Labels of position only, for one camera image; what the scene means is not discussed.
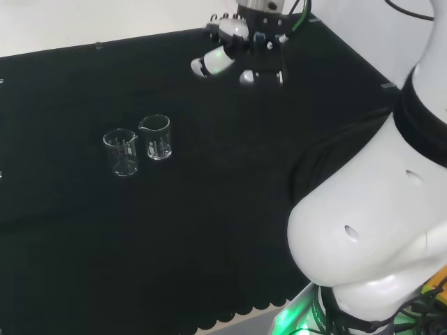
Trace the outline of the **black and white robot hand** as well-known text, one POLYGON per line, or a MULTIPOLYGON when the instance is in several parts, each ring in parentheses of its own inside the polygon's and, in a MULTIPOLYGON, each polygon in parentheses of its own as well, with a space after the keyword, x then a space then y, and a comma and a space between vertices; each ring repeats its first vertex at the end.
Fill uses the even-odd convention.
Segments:
POLYGON ((283 84, 281 52, 285 29, 290 27, 283 8, 283 1, 238 1, 235 13, 213 14, 204 32, 219 45, 191 61, 193 73, 215 77, 240 60, 244 64, 241 84, 283 84))

